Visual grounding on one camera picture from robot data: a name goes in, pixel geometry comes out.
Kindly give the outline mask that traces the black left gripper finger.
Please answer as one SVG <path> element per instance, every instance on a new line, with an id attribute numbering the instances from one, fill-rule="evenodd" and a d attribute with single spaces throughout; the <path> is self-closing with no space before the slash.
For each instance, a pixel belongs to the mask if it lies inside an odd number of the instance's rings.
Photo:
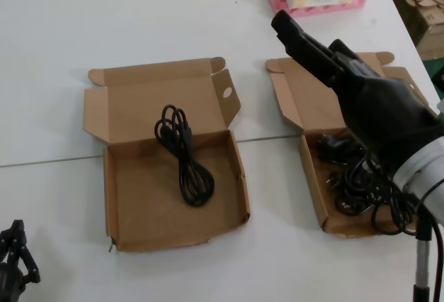
<path id="1" fill-rule="evenodd" d="M 9 265 L 17 264 L 17 228 L 1 231 L 1 261 Z"/>
<path id="2" fill-rule="evenodd" d="M 26 273 L 19 268 L 20 260 L 24 263 Z M 14 220 L 12 223 L 9 264 L 18 271 L 21 283 L 39 283 L 41 281 L 39 269 L 26 245 L 26 234 L 22 220 Z"/>

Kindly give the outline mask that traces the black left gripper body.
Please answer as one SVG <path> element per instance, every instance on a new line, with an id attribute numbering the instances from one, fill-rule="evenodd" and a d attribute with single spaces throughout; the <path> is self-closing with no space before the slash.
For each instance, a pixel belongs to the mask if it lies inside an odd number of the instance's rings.
<path id="1" fill-rule="evenodd" d="M 26 277 L 15 265 L 1 263 L 1 295 L 20 296 L 25 290 Z"/>

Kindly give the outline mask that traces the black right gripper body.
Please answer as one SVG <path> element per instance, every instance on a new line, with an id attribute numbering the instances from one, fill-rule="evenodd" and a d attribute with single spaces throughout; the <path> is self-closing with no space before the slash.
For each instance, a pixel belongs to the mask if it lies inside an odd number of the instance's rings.
<path id="1" fill-rule="evenodd" d="M 398 78 L 379 76 L 341 40 L 329 46 L 344 70 L 332 84 L 346 126 L 385 172 L 439 138 L 439 118 Z"/>

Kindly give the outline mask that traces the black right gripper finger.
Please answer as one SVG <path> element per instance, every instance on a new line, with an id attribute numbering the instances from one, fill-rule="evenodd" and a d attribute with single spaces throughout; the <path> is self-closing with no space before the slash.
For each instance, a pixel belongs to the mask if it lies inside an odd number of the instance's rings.
<path id="1" fill-rule="evenodd" d="M 285 10 L 275 14 L 271 26 L 291 58 L 325 86 L 333 85 L 339 73 L 339 64 L 331 50 L 306 34 Z"/>
<path id="2" fill-rule="evenodd" d="M 279 41 L 286 53 L 306 70 L 315 70 L 316 67 L 343 70 L 335 54 L 306 33 L 285 10 L 279 11 Z"/>

